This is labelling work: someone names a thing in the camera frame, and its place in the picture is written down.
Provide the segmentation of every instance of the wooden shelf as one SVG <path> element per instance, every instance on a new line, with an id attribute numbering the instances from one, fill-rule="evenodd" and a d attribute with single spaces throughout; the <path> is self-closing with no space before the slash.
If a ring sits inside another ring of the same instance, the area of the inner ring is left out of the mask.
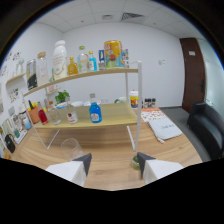
<path id="1" fill-rule="evenodd" d="M 6 85 L 10 82 L 12 82 L 13 80 L 16 80 L 16 79 L 19 79 L 21 77 L 23 77 L 24 75 L 26 75 L 26 73 L 22 73 L 21 75 L 17 75 L 17 76 L 14 76 L 13 78 L 11 79 L 8 79 L 7 82 L 6 82 Z"/>
<path id="2" fill-rule="evenodd" d="M 61 82 L 66 82 L 70 81 L 73 79 L 79 79 L 79 78 L 84 78 L 84 77 L 89 77 L 89 76 L 95 76 L 95 75 L 105 75 L 105 74 L 114 74 L 114 73 L 138 73 L 138 69 L 108 69 L 108 70 L 103 70 L 103 71 L 96 71 L 96 72 L 87 72 L 87 73 L 82 73 L 78 75 L 71 75 L 59 80 L 56 80 L 54 82 L 49 82 L 47 84 L 44 84 L 42 86 L 38 86 L 36 88 L 31 89 L 28 93 L 24 94 L 24 96 L 28 96 L 31 93 L 34 93 L 40 89 L 46 88 L 51 85 L 55 85 Z"/>
<path id="3" fill-rule="evenodd" d="M 41 122 L 35 124 L 37 129 L 91 129 L 91 128 L 110 128 L 116 126 L 136 125 L 137 116 L 129 103 L 101 104 L 102 121 L 92 123 L 90 121 L 89 107 L 77 107 L 76 112 L 79 121 L 76 124 L 69 124 L 66 116 L 66 108 L 60 109 L 59 114 L 61 123 L 54 125 L 50 120 L 47 124 Z"/>

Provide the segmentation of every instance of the potted plant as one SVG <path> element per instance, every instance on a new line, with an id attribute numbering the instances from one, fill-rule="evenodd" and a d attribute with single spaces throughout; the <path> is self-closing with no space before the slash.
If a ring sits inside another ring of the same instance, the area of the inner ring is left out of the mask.
<path id="1" fill-rule="evenodd" d="M 57 104 L 64 103 L 66 97 L 70 97 L 69 93 L 66 90 L 64 90 L 64 92 L 58 91 L 58 95 L 55 96 L 55 100 L 56 100 Z"/>

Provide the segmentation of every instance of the ceiling vent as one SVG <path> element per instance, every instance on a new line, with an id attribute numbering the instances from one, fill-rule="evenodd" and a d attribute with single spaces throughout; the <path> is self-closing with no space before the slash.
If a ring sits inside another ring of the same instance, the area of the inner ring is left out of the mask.
<path id="1" fill-rule="evenodd" d="M 143 20 L 145 19 L 145 16 L 133 14 L 133 13 L 123 13 L 123 16 L 121 18 L 121 22 L 128 22 L 128 23 L 138 23 L 141 24 Z"/>
<path id="2" fill-rule="evenodd" d="M 113 18 L 112 15 L 103 15 L 103 16 L 102 16 L 102 19 L 103 19 L 103 20 L 110 20 L 110 19 L 112 19 L 112 18 Z"/>

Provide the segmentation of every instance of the brown door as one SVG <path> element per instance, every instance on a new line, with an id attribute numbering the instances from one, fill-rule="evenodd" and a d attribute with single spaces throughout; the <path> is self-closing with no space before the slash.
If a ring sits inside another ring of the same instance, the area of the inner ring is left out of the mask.
<path id="1" fill-rule="evenodd" d="M 203 102 L 205 96 L 205 67 L 195 38 L 180 39 L 185 65 L 185 87 L 182 108 L 188 113 L 194 102 Z"/>

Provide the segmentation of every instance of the sofa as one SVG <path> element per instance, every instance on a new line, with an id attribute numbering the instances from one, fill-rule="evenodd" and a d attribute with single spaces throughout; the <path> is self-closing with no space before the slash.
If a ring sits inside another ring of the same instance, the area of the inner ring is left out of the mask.
<path id="1" fill-rule="evenodd" d="M 205 102 L 192 105 L 188 127 L 202 142 L 211 160 L 223 157 L 224 151 L 224 119 Z"/>

